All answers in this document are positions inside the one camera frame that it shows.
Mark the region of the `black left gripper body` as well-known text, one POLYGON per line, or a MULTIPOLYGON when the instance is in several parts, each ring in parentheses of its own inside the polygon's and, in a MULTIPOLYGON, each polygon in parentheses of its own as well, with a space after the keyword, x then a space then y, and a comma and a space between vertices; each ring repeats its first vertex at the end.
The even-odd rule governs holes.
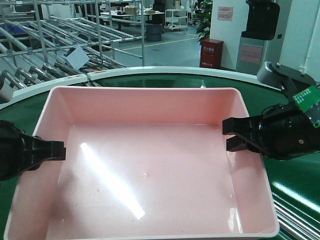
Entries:
POLYGON ((24 156, 23 129, 13 122, 0 121, 0 180, 12 179, 28 170, 24 156))

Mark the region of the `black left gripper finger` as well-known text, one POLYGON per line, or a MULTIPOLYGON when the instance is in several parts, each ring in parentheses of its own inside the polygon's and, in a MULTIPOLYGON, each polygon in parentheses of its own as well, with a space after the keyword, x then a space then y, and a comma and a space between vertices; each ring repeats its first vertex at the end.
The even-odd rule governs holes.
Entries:
POLYGON ((44 161, 64 161, 66 148, 63 141, 44 140, 21 134, 21 172, 36 170, 44 161))

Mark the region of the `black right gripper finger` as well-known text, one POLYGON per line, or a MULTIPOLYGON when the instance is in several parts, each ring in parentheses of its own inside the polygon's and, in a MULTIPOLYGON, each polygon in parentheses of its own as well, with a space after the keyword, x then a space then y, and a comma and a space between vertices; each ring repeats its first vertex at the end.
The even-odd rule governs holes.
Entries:
POLYGON ((261 116, 229 117, 222 121, 223 135, 246 136, 259 130, 261 116))
POLYGON ((265 153, 265 150, 262 148, 257 137, 245 138, 244 136, 238 135, 226 140, 226 150, 229 152, 248 150, 259 154, 265 153))

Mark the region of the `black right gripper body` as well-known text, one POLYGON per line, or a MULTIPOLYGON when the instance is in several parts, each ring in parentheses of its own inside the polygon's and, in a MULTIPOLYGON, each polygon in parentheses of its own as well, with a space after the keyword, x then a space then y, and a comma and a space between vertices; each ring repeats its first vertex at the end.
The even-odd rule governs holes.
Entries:
POLYGON ((259 122, 266 159, 290 160, 320 151, 320 129, 295 105, 270 106, 259 122))

